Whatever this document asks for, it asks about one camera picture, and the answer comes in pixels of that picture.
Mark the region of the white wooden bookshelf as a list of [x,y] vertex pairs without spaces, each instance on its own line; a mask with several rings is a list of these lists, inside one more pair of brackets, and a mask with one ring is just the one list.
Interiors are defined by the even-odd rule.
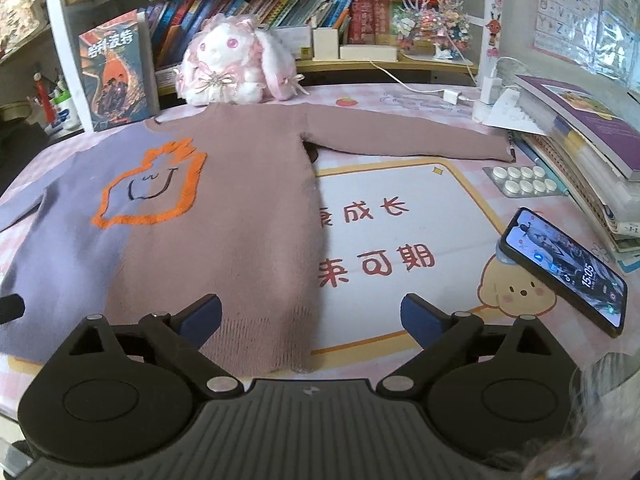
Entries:
[[437,70],[477,79],[478,25],[495,55],[496,18],[459,0],[46,0],[81,125],[138,122],[167,89],[192,104],[289,98],[308,73]]

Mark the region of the stack of books at right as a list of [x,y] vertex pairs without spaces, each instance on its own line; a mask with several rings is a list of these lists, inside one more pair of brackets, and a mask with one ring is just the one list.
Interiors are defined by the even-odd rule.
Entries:
[[559,174],[626,273],[639,269],[639,131],[576,84],[518,75],[525,139]]

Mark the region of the pink and purple sweater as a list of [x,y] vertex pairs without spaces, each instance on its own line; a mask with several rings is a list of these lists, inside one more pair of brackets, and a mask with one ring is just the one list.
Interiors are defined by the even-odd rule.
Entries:
[[23,188],[32,217],[1,283],[24,310],[1,350],[46,362],[86,316],[177,313],[207,294],[222,323],[204,356],[237,375],[306,370],[320,312],[320,194],[308,145],[369,156],[510,157],[503,136],[425,118],[302,104],[213,104],[123,128]]

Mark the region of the row of colourful shelf books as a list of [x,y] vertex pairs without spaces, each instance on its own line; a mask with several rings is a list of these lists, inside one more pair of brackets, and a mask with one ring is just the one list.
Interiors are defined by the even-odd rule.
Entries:
[[145,9],[152,30],[157,68],[177,64],[188,42],[215,16],[249,18],[272,32],[296,60],[320,58],[318,29],[341,32],[354,0],[149,0]]

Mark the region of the white pink plush bunny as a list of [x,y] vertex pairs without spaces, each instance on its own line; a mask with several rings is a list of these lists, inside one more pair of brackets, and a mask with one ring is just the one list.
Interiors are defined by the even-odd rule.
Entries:
[[192,106],[287,101],[305,94],[295,58],[251,15],[208,18],[176,69],[177,96]]

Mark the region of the white pill blister pack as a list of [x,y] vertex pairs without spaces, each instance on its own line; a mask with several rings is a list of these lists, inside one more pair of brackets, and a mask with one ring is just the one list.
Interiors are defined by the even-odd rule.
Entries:
[[486,176],[506,197],[563,196],[567,188],[543,166],[490,166]]

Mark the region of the white cardboard box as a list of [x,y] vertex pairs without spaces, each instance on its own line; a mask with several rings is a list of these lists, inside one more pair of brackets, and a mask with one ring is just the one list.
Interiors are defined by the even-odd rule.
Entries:
[[315,61],[336,61],[340,58],[338,30],[332,27],[318,27],[312,31],[312,50]]

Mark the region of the Harry Potter book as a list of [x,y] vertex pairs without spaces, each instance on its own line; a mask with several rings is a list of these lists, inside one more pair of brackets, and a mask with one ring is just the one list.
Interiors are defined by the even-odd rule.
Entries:
[[143,10],[129,11],[84,32],[78,44],[94,130],[141,122],[160,111],[151,34]]

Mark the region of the black smartphone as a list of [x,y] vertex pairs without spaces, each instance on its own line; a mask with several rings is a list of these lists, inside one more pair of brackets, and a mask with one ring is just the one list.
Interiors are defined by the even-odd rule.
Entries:
[[551,222],[518,208],[500,237],[506,257],[526,269],[608,336],[623,333],[628,287],[600,258]]

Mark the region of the colourful flower decoration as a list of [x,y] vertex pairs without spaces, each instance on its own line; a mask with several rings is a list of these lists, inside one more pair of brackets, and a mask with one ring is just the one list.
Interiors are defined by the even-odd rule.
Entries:
[[471,41],[470,22],[460,0],[401,0],[390,30],[403,54],[462,61]]

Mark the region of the white green lidded jar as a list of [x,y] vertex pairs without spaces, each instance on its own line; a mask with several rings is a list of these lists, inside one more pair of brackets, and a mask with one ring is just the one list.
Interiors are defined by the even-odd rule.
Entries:
[[55,114],[54,128],[72,132],[81,127],[76,106],[68,90],[58,92],[50,102]]

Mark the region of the pink checkered desk mat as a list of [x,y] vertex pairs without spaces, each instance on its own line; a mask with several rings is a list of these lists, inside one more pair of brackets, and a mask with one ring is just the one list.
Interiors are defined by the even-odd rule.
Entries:
[[[354,110],[425,118],[417,110],[372,105],[351,96]],[[445,124],[493,134],[478,125]],[[112,133],[86,134],[72,141],[74,154],[93,148]],[[307,155],[320,194],[323,249],[318,270],[320,312],[311,341],[308,370],[344,370],[405,350],[410,341],[399,321],[399,305],[409,292],[445,312],[469,311],[489,323],[512,323],[537,315],[579,366],[608,352],[633,354],[639,348],[639,277],[620,266],[628,287],[623,333],[612,338],[538,278],[496,254],[499,237],[518,208],[526,207],[558,226],[596,256],[608,254],[586,216],[566,196],[507,198],[484,173],[487,166],[513,166],[508,160],[440,156],[369,156],[308,145]],[[39,177],[24,171],[2,205],[70,157],[46,167]],[[1,283],[32,217],[3,232],[21,232],[15,252],[1,259]],[[1,350],[1,408],[17,410],[42,363]]]

